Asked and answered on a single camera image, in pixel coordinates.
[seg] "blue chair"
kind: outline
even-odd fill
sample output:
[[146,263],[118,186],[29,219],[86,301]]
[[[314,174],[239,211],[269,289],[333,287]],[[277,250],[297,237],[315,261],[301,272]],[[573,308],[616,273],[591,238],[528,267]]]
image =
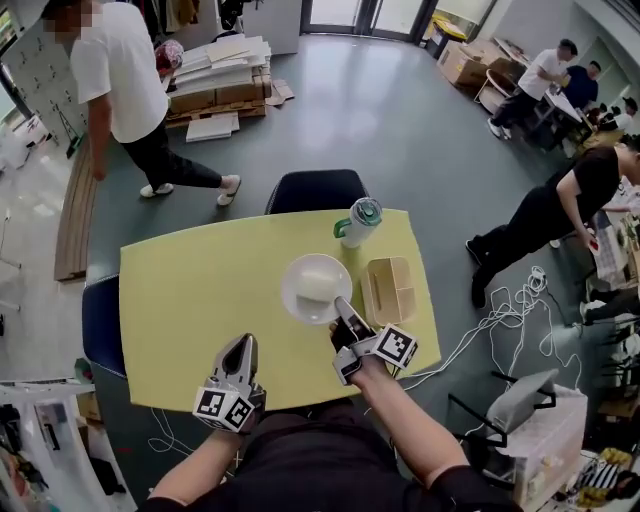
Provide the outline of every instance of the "blue chair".
[[265,215],[343,210],[368,195],[360,176],[351,169],[290,172],[273,189]]
[[120,276],[91,283],[82,294],[82,342],[93,364],[127,378],[120,337]]

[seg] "plate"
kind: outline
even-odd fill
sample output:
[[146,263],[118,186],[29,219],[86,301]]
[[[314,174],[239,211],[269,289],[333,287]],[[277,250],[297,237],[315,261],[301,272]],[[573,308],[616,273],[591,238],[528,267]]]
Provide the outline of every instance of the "plate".
[[295,318],[309,325],[331,323],[340,314],[333,301],[331,303],[316,302],[296,295],[296,283],[302,272],[313,270],[333,276],[338,281],[337,295],[351,300],[353,284],[351,276],[344,265],[326,254],[306,254],[293,261],[282,278],[282,302],[286,310]]

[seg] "trash can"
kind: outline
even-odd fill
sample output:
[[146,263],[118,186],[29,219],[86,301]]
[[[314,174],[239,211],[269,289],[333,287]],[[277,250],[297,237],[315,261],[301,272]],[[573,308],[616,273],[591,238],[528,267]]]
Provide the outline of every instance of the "trash can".
[[449,41],[462,43],[467,40],[462,31],[453,23],[440,18],[431,20],[427,29],[427,44],[425,49],[434,59],[439,59],[444,47]]

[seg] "floor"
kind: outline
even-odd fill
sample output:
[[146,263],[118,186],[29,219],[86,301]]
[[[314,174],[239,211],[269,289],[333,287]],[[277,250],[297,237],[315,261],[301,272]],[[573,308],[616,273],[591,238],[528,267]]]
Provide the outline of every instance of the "floor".
[[[23,144],[34,137],[26,124],[17,134]],[[0,306],[6,320],[0,380],[70,376],[75,359],[83,357],[84,283],[53,280],[60,211],[71,173],[65,149],[45,142],[32,150],[24,167],[7,168],[0,178],[0,215],[10,212],[1,255],[22,264],[17,270],[0,262],[0,300],[21,307],[14,312]]]
[[[273,76],[285,79],[296,94],[264,119],[242,120],[231,139],[186,144],[184,129],[170,134],[174,149],[223,173],[240,174],[241,193],[227,210],[217,210],[216,194],[177,187],[152,201],[138,196],[145,184],[125,152],[110,148],[109,175],[98,188],[91,226],[89,281],[117,273],[120,247],[140,240],[234,218],[262,215],[269,195],[286,172],[352,168],[383,206],[408,210],[422,252],[433,302],[438,342],[444,357],[462,335],[486,314],[472,308],[469,284],[474,265],[464,241],[506,222],[524,194],[567,165],[559,155],[515,140],[497,140],[486,126],[487,114],[454,89],[424,50],[403,43],[341,36],[303,36],[296,55],[273,59]],[[532,265],[544,268],[559,355],[582,358],[579,387],[594,394],[603,356],[595,347],[607,332],[596,326],[580,333],[565,327],[578,320],[580,280],[589,259],[573,242],[554,251],[544,248],[494,279],[491,289],[520,289]],[[549,332],[542,307],[527,317],[525,348],[514,375],[560,368],[558,382],[573,387],[578,369],[562,369],[538,351]],[[495,357],[508,367],[519,331],[496,329]],[[495,369],[487,335],[479,336],[451,367],[412,391],[431,415],[464,432],[474,420],[448,406],[447,394],[488,407],[504,389],[489,376]],[[149,409],[132,406],[125,381],[99,369],[96,384],[103,417],[121,468],[136,499],[182,456],[158,454],[147,445],[160,434]],[[127,417],[123,424],[121,418]],[[206,435],[188,414],[167,414],[175,435],[196,446]]]

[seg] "hand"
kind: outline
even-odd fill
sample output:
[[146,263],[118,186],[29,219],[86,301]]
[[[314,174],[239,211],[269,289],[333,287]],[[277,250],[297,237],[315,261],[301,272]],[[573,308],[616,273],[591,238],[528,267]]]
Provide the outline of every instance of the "hand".
[[596,238],[586,229],[581,229],[578,232],[578,238],[587,249],[595,249],[598,246]]
[[96,181],[102,181],[107,177],[107,169],[102,162],[91,162],[91,172]]

